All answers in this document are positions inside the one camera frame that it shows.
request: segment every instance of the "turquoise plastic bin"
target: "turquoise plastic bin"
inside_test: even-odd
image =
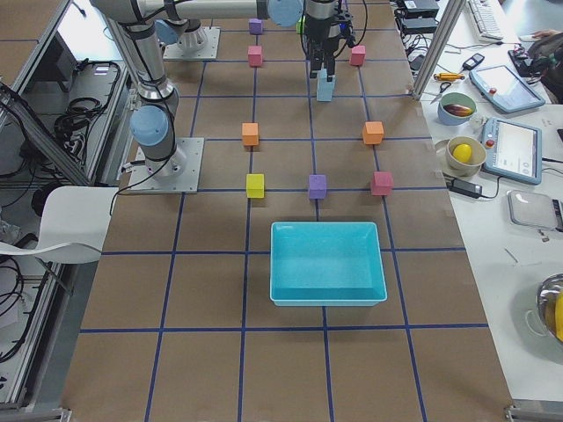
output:
[[[373,306],[385,301],[376,224],[273,223],[270,298],[278,306]]]

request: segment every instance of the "white mounting plate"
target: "white mounting plate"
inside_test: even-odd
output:
[[[186,53],[176,44],[166,46],[164,59],[170,62],[197,62],[201,60],[216,60],[219,48],[219,34],[221,29],[217,26],[204,26],[203,31],[208,35],[208,44],[204,48],[192,53]]]
[[[138,186],[130,188],[131,191],[143,193],[196,193],[200,180],[201,158],[203,157],[203,138],[176,138],[177,148],[187,156],[184,171],[179,175],[165,178],[150,178]],[[144,154],[139,148],[135,160],[144,160]],[[140,182],[149,176],[147,168],[139,165],[131,172],[130,185]]]

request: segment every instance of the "beige bowl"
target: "beige bowl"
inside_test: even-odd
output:
[[[462,163],[456,160],[452,156],[453,150],[457,145],[462,143],[468,144],[472,147],[472,156],[467,163]],[[448,141],[448,146],[446,148],[446,161],[448,165],[454,169],[462,171],[464,174],[474,174],[475,171],[485,162],[486,160],[486,150],[480,142],[470,138],[468,136],[456,136]]]

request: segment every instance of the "yellow ball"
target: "yellow ball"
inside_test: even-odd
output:
[[[467,143],[460,143],[454,148],[451,155],[460,163],[466,164],[472,157],[472,147]]]

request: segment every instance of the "yellow screwdriver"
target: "yellow screwdriver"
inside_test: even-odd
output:
[[[449,72],[434,73],[434,79],[436,81],[453,82],[453,81],[456,81],[458,79],[465,79],[465,76],[462,75],[461,73],[449,73]]]

